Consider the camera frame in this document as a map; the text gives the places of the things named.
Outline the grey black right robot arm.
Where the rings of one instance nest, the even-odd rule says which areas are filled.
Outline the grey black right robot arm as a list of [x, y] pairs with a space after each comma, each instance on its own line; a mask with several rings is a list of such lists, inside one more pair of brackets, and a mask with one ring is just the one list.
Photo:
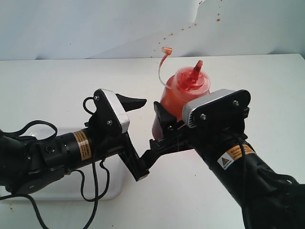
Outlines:
[[162, 155], [193, 149], [241, 207], [247, 229], [302, 229], [305, 186], [274, 172], [247, 142], [248, 102], [213, 101], [177, 121], [154, 103], [162, 138], [151, 142], [151, 163]]

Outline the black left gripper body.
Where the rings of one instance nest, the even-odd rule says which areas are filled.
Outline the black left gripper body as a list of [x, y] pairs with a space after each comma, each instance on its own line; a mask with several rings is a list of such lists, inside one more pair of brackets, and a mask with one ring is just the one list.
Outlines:
[[119, 155], [129, 169], [136, 168], [136, 151], [128, 131], [114, 115], [93, 114], [84, 129], [57, 136], [57, 166], [78, 169]]

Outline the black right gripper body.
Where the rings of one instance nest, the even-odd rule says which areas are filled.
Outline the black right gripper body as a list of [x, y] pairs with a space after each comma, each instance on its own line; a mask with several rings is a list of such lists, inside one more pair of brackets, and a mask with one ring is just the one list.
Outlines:
[[241, 150], [244, 155], [246, 134], [227, 128], [219, 133], [209, 134], [200, 129], [190, 129], [183, 125], [165, 138], [150, 140], [150, 149], [162, 155], [194, 149], [202, 160], [211, 164], [212, 160], [232, 147]]

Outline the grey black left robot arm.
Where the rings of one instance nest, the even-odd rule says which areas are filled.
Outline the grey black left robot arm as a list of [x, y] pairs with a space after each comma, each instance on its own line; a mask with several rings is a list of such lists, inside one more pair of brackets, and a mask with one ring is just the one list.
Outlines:
[[148, 162], [139, 157], [128, 134], [127, 112], [146, 104], [98, 89], [91, 97], [96, 110], [81, 130], [45, 139], [26, 136], [35, 120], [16, 132], [0, 134], [0, 184], [14, 194], [31, 194], [65, 175], [96, 161], [118, 155], [136, 181], [149, 174]]

